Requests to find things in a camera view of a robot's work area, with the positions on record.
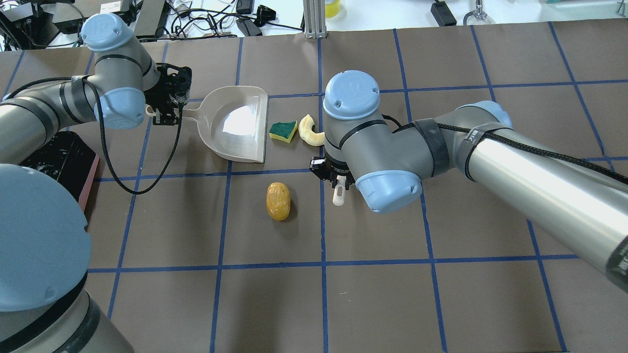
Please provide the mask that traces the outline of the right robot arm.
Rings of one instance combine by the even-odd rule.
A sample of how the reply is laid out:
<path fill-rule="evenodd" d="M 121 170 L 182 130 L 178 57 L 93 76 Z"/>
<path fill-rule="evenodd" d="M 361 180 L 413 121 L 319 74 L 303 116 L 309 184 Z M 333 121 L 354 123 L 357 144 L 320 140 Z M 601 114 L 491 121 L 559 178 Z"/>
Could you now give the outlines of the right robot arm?
<path fill-rule="evenodd" d="M 386 214 L 417 201 L 424 179 L 457 169 L 627 290 L 626 176 L 519 134 L 494 101 L 397 130 L 379 105 L 379 86 L 365 72 L 328 81 L 325 154 L 312 158 L 313 174 L 333 187 L 355 185 L 373 212 Z"/>

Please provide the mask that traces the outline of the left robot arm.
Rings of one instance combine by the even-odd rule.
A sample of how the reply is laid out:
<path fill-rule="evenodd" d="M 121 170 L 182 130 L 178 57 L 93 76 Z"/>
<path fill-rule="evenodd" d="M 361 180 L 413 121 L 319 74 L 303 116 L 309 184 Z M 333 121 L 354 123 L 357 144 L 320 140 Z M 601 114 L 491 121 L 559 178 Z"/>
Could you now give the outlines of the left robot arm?
<path fill-rule="evenodd" d="M 156 63 L 116 14 L 86 20 L 92 75 L 27 83 L 1 100 L 1 351 L 132 353 L 85 290 L 92 239 L 84 208 L 99 157 L 74 125 L 180 126 L 191 68 Z"/>

